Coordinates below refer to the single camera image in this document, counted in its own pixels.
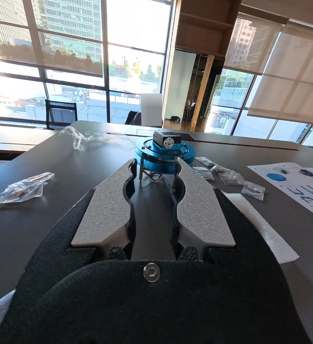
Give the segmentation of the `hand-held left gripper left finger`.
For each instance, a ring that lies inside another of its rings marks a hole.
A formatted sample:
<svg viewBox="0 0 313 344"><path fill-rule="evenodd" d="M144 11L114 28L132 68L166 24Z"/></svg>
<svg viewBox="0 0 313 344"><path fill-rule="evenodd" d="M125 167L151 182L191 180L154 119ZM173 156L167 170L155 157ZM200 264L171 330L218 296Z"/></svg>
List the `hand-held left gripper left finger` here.
<svg viewBox="0 0 313 344"><path fill-rule="evenodd" d="M99 247L108 254L112 247L132 253L136 222L131 197L135 192L137 161L128 160L100 183L71 242L72 247Z"/></svg>

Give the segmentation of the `black office chair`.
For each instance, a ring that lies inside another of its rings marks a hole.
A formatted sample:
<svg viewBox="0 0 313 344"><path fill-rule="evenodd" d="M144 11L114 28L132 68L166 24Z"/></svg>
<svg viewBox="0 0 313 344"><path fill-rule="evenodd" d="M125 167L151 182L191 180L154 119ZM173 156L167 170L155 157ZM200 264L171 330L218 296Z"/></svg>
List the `black office chair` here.
<svg viewBox="0 0 313 344"><path fill-rule="evenodd" d="M46 126L68 126L78 120L76 103L45 100Z"/></svg>

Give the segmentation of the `light wooden post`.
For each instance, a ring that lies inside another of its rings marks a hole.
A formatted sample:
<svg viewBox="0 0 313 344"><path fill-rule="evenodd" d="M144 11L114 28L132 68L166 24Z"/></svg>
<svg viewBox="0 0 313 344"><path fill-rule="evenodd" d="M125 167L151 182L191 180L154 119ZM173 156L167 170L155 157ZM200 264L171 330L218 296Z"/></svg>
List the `light wooden post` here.
<svg viewBox="0 0 313 344"><path fill-rule="evenodd" d="M208 57L207 57L207 61L206 61L205 69L204 69L204 74L203 74L203 78L202 78L202 83L200 85L199 93L197 96L197 102L196 102L194 114L193 114L192 121L191 121L190 131L195 131L195 127L196 127L197 122L198 122L198 117L200 114L200 110L201 110L201 106L203 103L205 91L206 91L206 88L208 85L208 81L210 80L210 78L212 76L211 70L213 68L214 59L215 59L214 55L208 55Z"/></svg>

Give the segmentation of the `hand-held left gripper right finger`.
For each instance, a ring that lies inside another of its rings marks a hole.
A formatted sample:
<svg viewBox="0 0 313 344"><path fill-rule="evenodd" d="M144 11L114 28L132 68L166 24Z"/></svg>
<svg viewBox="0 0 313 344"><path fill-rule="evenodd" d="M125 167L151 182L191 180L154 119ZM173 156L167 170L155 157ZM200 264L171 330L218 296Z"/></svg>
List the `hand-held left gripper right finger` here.
<svg viewBox="0 0 313 344"><path fill-rule="evenodd" d="M235 240L213 186L180 157L175 158L171 199L174 204L171 242L176 255L194 247L198 255L207 248L235 246Z"/></svg>

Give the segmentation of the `wooden shelf unit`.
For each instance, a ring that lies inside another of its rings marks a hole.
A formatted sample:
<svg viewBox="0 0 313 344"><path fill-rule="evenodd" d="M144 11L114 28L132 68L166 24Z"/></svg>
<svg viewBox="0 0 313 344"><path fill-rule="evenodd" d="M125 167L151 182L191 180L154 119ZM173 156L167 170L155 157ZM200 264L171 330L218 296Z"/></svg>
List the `wooden shelf unit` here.
<svg viewBox="0 0 313 344"><path fill-rule="evenodd" d="M225 58L241 0L183 0L175 48Z"/></svg>

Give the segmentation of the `beige roller blind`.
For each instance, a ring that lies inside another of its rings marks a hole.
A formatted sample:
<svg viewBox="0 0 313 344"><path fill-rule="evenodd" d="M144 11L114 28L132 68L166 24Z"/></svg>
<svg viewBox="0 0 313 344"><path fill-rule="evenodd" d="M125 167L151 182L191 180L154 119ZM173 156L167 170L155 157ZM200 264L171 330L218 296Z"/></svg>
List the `beige roller blind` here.
<svg viewBox="0 0 313 344"><path fill-rule="evenodd" d="M283 27L248 115L313 124L313 28Z"/></svg>
<svg viewBox="0 0 313 344"><path fill-rule="evenodd" d="M263 73L283 24L239 13L224 68Z"/></svg>

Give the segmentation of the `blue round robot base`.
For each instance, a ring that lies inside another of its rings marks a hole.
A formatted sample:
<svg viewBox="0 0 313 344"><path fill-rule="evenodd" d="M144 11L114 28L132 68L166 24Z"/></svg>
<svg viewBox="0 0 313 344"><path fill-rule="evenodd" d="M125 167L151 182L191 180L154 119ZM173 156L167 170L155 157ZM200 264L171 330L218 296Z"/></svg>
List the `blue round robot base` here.
<svg viewBox="0 0 313 344"><path fill-rule="evenodd" d="M137 140L135 151L140 165L139 182L143 174L153 182L158 182L163 174L173 174L177 157L192 166L196 155L195 149L182 141L179 133L158 130L152 137Z"/></svg>

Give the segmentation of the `black framed window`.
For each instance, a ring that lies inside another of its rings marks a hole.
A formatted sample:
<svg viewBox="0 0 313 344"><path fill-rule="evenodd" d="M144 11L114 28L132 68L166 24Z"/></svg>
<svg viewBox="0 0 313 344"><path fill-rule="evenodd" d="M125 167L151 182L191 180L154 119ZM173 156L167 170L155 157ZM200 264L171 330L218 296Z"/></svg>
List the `black framed window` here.
<svg viewBox="0 0 313 344"><path fill-rule="evenodd" d="M0 121L45 123L45 100L75 102L78 118L124 124L141 94L164 87L173 1L100 1L103 77L0 60Z"/></svg>

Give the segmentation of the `white instruction sheet blue print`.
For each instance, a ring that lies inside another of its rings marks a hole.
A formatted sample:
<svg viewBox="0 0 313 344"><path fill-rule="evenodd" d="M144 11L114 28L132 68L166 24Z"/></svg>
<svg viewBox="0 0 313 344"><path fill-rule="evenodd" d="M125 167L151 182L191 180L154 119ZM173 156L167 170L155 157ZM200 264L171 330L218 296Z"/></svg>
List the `white instruction sheet blue print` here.
<svg viewBox="0 0 313 344"><path fill-rule="evenodd" d="M313 213L313 168L291 162L248 168Z"/></svg>

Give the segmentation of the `sheer roller blind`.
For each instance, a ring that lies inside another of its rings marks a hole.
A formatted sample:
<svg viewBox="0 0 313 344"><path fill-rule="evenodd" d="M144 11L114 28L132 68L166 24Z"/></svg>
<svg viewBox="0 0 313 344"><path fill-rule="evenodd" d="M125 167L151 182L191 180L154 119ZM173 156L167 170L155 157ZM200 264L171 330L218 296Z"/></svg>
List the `sheer roller blind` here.
<svg viewBox="0 0 313 344"><path fill-rule="evenodd" d="M0 60L103 77L100 1L0 0Z"/></svg>

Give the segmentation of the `long grey side table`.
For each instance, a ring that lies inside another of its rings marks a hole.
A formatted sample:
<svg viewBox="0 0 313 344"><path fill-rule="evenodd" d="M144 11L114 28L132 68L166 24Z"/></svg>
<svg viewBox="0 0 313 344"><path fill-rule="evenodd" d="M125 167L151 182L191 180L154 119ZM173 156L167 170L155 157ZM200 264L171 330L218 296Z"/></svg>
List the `long grey side table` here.
<svg viewBox="0 0 313 344"><path fill-rule="evenodd" d="M11 161L56 133L59 131L0 126L0 161Z"/></svg>

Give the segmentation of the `crumpled clear plastic wrap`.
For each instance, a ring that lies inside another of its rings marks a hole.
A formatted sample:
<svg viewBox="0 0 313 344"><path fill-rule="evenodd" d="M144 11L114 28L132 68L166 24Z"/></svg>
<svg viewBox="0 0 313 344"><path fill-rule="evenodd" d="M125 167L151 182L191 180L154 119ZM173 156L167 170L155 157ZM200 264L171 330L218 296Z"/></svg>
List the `crumpled clear plastic wrap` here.
<svg viewBox="0 0 313 344"><path fill-rule="evenodd" d="M100 132L97 130L80 133L72 126L64 127L59 135L71 135L73 138L73 148L78 150L82 143L87 142L108 142L108 141L128 141L136 144L137 138L125 135L120 132Z"/></svg>

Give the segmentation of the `white foam block with hole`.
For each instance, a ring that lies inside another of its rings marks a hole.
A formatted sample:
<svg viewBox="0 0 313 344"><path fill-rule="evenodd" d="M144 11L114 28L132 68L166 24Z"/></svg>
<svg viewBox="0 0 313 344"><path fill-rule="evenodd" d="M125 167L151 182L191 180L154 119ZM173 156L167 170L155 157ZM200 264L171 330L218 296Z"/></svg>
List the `white foam block with hole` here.
<svg viewBox="0 0 313 344"><path fill-rule="evenodd" d="M223 194L245 215L261 234L279 264L289 263L299 258L290 245L269 225L260 213L238 193Z"/></svg>

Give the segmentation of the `dark grey desk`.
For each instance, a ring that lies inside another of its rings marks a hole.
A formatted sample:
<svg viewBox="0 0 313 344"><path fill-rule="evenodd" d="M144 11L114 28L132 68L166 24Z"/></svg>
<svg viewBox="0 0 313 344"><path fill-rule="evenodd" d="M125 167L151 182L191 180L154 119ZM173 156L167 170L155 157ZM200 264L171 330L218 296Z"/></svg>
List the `dark grey desk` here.
<svg viewBox="0 0 313 344"><path fill-rule="evenodd" d="M293 162L313 168L313 149L293 142L213 134L190 134L197 156L235 170L266 188L261 202L246 197L300 256L281 265L296 309L313 342L313 213L248 169ZM43 195L0 204L0 298L14 289L25 265L54 224L85 194L133 158L128 141L89 142L73 149L71 135L52 135L0 167L0 193L11 184L45 172Z"/></svg>

